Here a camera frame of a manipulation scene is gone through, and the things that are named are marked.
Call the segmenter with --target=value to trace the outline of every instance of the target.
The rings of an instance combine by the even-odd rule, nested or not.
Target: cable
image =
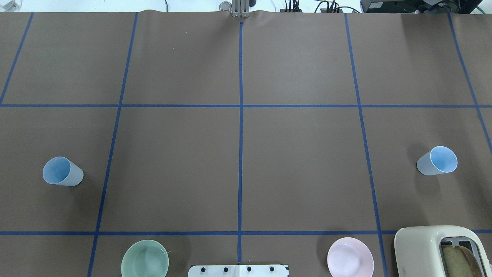
[[[484,12],[484,10],[482,10],[482,8],[481,8],[481,7],[478,7],[478,6],[477,6],[477,10],[479,10],[479,11],[480,11],[481,13],[483,13],[483,14],[486,14],[486,13]]]
[[[326,0],[320,1],[320,3],[318,4],[318,6],[314,10],[314,12],[317,12],[319,6],[321,5],[321,3],[324,3],[324,2],[326,3],[326,12],[329,12],[329,11],[331,11],[331,12],[339,12],[340,5],[337,2],[335,2],[335,1],[326,1]]]
[[[319,6],[321,6],[321,4],[322,4],[322,3],[324,3],[324,2],[326,2],[326,8],[328,8],[328,6],[329,6],[330,4],[328,4],[328,2],[327,2],[327,1],[320,1],[320,2],[319,2],[319,4],[318,4],[318,6],[316,7],[316,9],[314,10],[314,12],[317,12],[317,11],[318,11]]]
[[[349,8],[349,9],[353,9],[353,10],[355,10],[355,12],[356,12],[356,13],[360,13],[358,10],[356,10],[356,9],[354,9],[354,8],[352,8],[352,7],[349,7],[349,6],[342,6],[342,7],[338,7],[338,12],[340,12],[340,9],[341,9],[341,8]]]

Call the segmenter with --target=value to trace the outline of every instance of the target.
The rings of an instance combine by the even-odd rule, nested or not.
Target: grid line
[[[12,62],[12,66],[10,67],[10,71],[7,76],[7,80],[5,81],[5,85],[3,86],[3,90],[0,96],[0,104],[3,102],[3,98],[5,98],[5,94],[7,93],[7,88],[8,84],[10,83],[10,78],[12,77],[12,74],[14,73],[15,65],[17,64],[17,59],[19,58],[19,55],[21,54],[22,46],[24,45],[24,41],[26,40],[26,36],[28,35],[29,27],[31,26],[32,22],[32,17],[34,16],[34,13],[32,12],[31,15],[29,16],[28,24],[26,25],[26,29],[24,30],[24,34],[22,35],[21,43],[19,44],[19,48],[17,48],[17,53],[15,53],[15,58],[14,61]]]
[[[242,259],[243,231],[243,22],[239,23],[239,166],[238,166],[238,264]]]
[[[492,105],[438,105],[438,104],[0,104],[0,107],[160,107],[160,108],[492,108]]]
[[[449,21],[449,27],[451,28],[451,33],[453,34],[453,40],[455,42],[456,52],[458,53],[458,58],[460,59],[461,67],[463,68],[463,73],[466,78],[468,87],[470,89],[471,97],[473,98],[473,102],[475,103],[475,108],[477,109],[477,114],[478,114],[478,118],[480,119],[480,124],[482,124],[482,129],[484,130],[485,139],[487,140],[487,144],[489,145],[489,150],[492,153],[492,144],[489,137],[489,132],[487,132],[487,128],[485,127],[485,122],[482,117],[480,107],[478,105],[477,97],[475,95],[475,92],[473,91],[473,86],[471,85],[470,76],[468,75],[468,71],[466,70],[466,66],[464,65],[463,56],[461,55],[460,46],[458,45],[458,39],[456,38],[455,27],[453,25],[453,19],[451,18],[450,13],[448,13],[448,21]]]
[[[471,229],[476,234],[492,234],[492,229]],[[242,231],[242,236],[336,236],[378,235],[377,230],[360,231]],[[383,230],[394,235],[397,230]],[[0,231],[0,236],[94,236],[92,231]],[[237,231],[101,231],[98,236],[237,236]]]
[[[349,28],[349,24],[348,24],[347,14],[344,13],[343,15],[345,17],[345,28],[347,30],[348,50],[350,53],[350,62],[352,64],[352,75],[354,78],[355,94],[357,96],[357,105],[358,105],[358,109],[359,109],[359,118],[361,121],[362,138],[364,141],[364,150],[366,152],[366,162],[368,165],[369,181],[370,181],[371,192],[372,192],[372,205],[374,207],[374,216],[376,219],[377,235],[379,238],[379,250],[381,252],[381,260],[383,263],[384,277],[388,277],[388,269],[386,267],[386,255],[384,253],[383,236],[381,234],[381,223],[379,220],[379,210],[377,207],[376,189],[374,187],[374,178],[372,177],[372,167],[370,164],[369,146],[368,146],[368,141],[367,141],[367,136],[366,136],[366,126],[364,124],[364,115],[362,114],[361,97],[359,94],[359,84],[357,82],[357,73],[355,70],[354,53],[353,53],[353,49],[352,49],[352,41],[350,39],[350,28]]]
[[[101,193],[101,203],[99,205],[99,213],[97,215],[97,223],[96,223],[96,228],[95,228],[94,241],[92,243],[91,259],[89,261],[89,268],[87,271],[87,277],[91,277],[92,267],[94,265],[94,257],[95,257],[95,251],[97,248],[98,233],[99,233],[99,228],[101,226],[102,212],[103,212],[103,208],[104,208],[104,200],[106,198],[106,189],[108,187],[109,173],[111,170],[111,162],[113,161],[113,152],[115,149],[116,135],[118,133],[118,125],[120,123],[120,115],[121,115],[122,104],[123,104],[124,89],[126,86],[126,77],[128,75],[128,68],[130,66],[131,50],[133,48],[133,39],[135,38],[135,30],[137,27],[137,20],[138,20],[138,12],[135,13],[135,17],[133,19],[133,29],[131,31],[130,45],[128,47],[128,56],[126,58],[126,65],[125,65],[124,74],[123,74],[122,89],[120,92],[120,102],[118,104],[118,111],[116,112],[115,127],[113,129],[113,138],[111,140],[111,147],[109,149],[108,166],[106,168],[106,176],[104,178],[104,185],[103,185],[102,193]]]

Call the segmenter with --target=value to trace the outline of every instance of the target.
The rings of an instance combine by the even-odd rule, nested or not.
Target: electronic device
[[[482,0],[361,0],[366,13],[471,13]]]
[[[456,261],[456,257],[448,254],[448,250],[454,249],[460,258]],[[475,269],[473,276],[492,277],[480,239],[459,226],[402,228],[395,235],[395,257],[400,277],[452,277],[456,267],[468,270],[463,260],[475,264],[470,266],[470,270]]]

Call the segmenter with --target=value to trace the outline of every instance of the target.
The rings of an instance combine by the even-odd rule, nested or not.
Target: bowl
[[[153,240],[139,241],[123,256],[123,277],[165,277],[169,268],[166,249]]]
[[[342,238],[328,251],[328,269],[333,277],[371,277],[374,259],[369,248],[355,238]]]

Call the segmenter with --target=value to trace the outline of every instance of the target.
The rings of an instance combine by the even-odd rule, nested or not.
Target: white mounting plate
[[[287,265],[192,266],[188,277],[289,277]]]

